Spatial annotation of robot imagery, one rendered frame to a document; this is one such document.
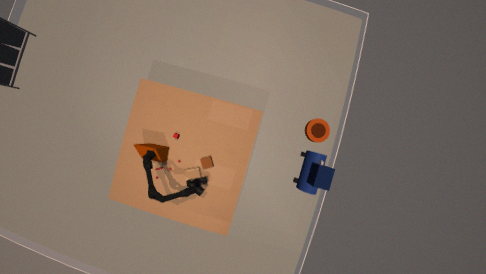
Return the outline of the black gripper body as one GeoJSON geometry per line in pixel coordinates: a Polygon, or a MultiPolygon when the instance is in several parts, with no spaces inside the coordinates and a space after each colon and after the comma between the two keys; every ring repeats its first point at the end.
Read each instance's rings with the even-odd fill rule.
{"type": "MultiPolygon", "coordinates": [[[[203,177],[202,180],[201,180],[201,178],[193,179],[193,181],[196,181],[198,183],[198,185],[200,185],[200,183],[203,183],[203,184],[207,183],[206,177],[203,177]]],[[[193,181],[191,181],[191,179],[189,179],[189,180],[186,181],[186,183],[193,182],[193,181]]]]}

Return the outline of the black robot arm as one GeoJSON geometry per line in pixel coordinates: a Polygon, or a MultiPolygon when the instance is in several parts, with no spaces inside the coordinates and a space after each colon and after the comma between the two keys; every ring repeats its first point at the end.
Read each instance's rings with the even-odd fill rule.
{"type": "Polygon", "coordinates": [[[171,193],[166,196],[163,196],[159,192],[156,191],[156,188],[153,184],[151,169],[153,169],[152,159],[155,157],[154,151],[147,151],[146,154],[143,156],[143,166],[147,174],[148,179],[148,197],[151,199],[156,199],[162,203],[167,202],[169,200],[178,198],[178,197],[189,197],[190,195],[196,193],[198,196],[204,192],[204,188],[201,186],[202,184],[198,185],[196,181],[188,182],[188,188],[183,189],[181,192],[178,193],[171,193]],[[198,186],[198,187],[197,187],[198,186]]]}

